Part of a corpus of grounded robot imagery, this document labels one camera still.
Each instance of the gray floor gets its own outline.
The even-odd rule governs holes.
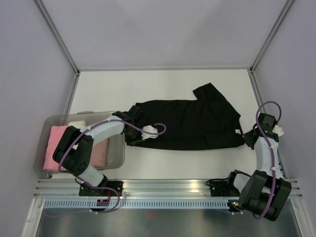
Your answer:
[[[300,237],[287,205],[275,222],[255,220],[250,213],[232,216],[219,210],[120,209],[110,214],[70,214],[73,209],[47,209],[37,237]]]

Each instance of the purple tube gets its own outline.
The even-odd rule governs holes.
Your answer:
[[[264,137],[264,139],[267,141],[267,144],[270,148],[270,152],[271,152],[271,161],[272,161],[272,164],[271,164],[271,168],[274,167],[275,165],[275,154],[273,152],[273,148],[271,147],[271,143],[270,141],[268,140],[267,136],[265,135],[264,131],[262,130],[260,124],[259,124],[259,120],[258,120],[258,117],[259,117],[259,113],[261,111],[261,109],[266,105],[266,104],[275,104],[278,109],[279,109],[279,117],[277,119],[277,121],[279,122],[280,119],[281,119],[281,116],[282,116],[282,109],[281,109],[281,106],[275,102],[275,101],[267,101],[265,103],[263,103],[257,110],[257,113],[256,113],[256,123],[257,123],[257,126],[258,126],[258,129],[259,131],[261,132],[262,136]],[[276,189],[276,182],[277,182],[277,178],[276,178],[276,171],[275,170],[272,170],[272,186],[271,186],[271,192],[270,192],[270,195],[269,195],[269,198],[268,198],[268,201],[267,201],[267,205],[265,207],[265,209],[263,210],[263,212],[260,214],[260,216],[256,216],[255,214],[253,214],[254,218],[256,220],[260,220],[262,219],[266,213],[268,212],[269,210],[269,207],[271,205],[271,202],[272,202],[272,199],[273,199],[273,195],[274,195],[274,192],[275,192],[275,189]]]
[[[162,132],[158,132],[158,133],[152,133],[152,132],[147,132],[147,131],[143,131],[142,129],[128,123],[128,122],[125,122],[125,121],[122,121],[120,119],[113,119],[113,120],[104,120],[104,121],[101,121],[99,123],[96,123],[95,125],[93,125],[91,127],[91,129],[94,129],[102,124],[105,124],[105,123],[109,123],[109,122],[121,122],[121,123],[124,123],[132,128],[134,128],[135,130],[137,131],[140,131],[140,132],[143,132],[143,133],[147,133],[149,135],[162,135],[166,132],[167,128],[166,126],[163,124],[163,123],[155,123],[154,125],[161,125],[163,126],[163,131]],[[68,149],[66,150],[65,154],[63,155],[63,157],[61,158],[60,162],[59,162],[59,165],[58,165],[58,171],[61,172],[61,173],[69,173],[67,171],[62,171],[61,170],[61,167],[62,167],[62,164],[65,160],[65,158],[67,157],[68,153],[70,152],[70,150],[72,149],[72,147],[80,140],[80,138],[86,134],[87,132],[89,131],[89,129],[86,129],[85,131],[83,131],[74,141],[73,143],[68,147]],[[114,211],[114,209],[118,206],[119,204],[119,200],[120,200],[120,197],[119,197],[119,193],[112,189],[112,188],[108,188],[108,187],[95,187],[95,186],[92,186],[91,184],[89,184],[88,182],[85,182],[86,185],[88,185],[90,188],[92,189],[105,189],[105,190],[110,190],[110,191],[113,191],[116,196],[118,197],[118,201],[116,202],[116,204],[114,205],[114,207],[110,208],[109,210],[104,210],[104,211],[100,211],[99,213],[108,213],[108,212],[111,212],[111,211]],[[50,218],[55,218],[55,217],[62,217],[62,216],[65,216],[65,215],[69,215],[69,214],[73,214],[73,213],[83,213],[83,212],[89,212],[88,210],[80,210],[80,211],[75,211],[75,212],[72,212],[72,213],[67,213],[67,214],[62,214],[62,215],[56,215],[56,216],[52,216],[52,215],[49,215],[45,212],[45,209],[43,210],[43,213],[45,216],[47,217],[50,217]]]

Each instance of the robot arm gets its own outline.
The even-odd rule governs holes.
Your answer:
[[[138,138],[139,141],[147,138],[156,138],[158,135],[155,134],[158,134],[158,131],[150,125],[142,129],[147,134],[130,126],[139,126],[141,116],[140,109],[133,106],[128,112],[115,112],[106,120],[92,126],[82,129],[70,126],[64,132],[53,154],[53,159],[59,164],[64,159],[62,166],[71,174],[90,185],[94,187],[106,187],[107,177],[89,164],[92,148],[99,142],[121,133],[124,133],[126,138]],[[76,142],[76,145],[66,154],[67,150],[78,138],[79,140]]]
[[[217,197],[218,193],[227,191],[226,196],[239,197],[238,209],[241,208],[260,215],[266,209],[268,198],[271,194],[273,167],[276,174],[276,187],[272,202],[264,218],[275,221],[291,192],[291,184],[284,180],[278,164],[278,134],[274,132],[274,128],[277,125],[275,117],[268,114],[260,114],[258,120],[271,146],[268,145],[267,140],[262,136],[258,128],[253,128],[243,136],[246,145],[256,152],[257,170],[252,176],[235,170],[230,173],[227,179],[210,180],[207,185],[210,186],[213,197]],[[272,148],[275,155],[275,163],[273,165],[270,148]]]

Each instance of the shirt sleeve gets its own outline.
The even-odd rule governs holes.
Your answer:
[[[193,91],[197,100],[200,101],[227,101],[226,98],[211,83],[200,86]]]

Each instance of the metal rail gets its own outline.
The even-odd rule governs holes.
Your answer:
[[[122,180],[123,199],[228,199],[238,197],[211,197],[206,179],[183,180]],[[302,198],[299,184],[295,179],[286,179],[292,185],[289,199]],[[35,198],[86,198],[79,197],[79,184],[74,179],[40,179]]]

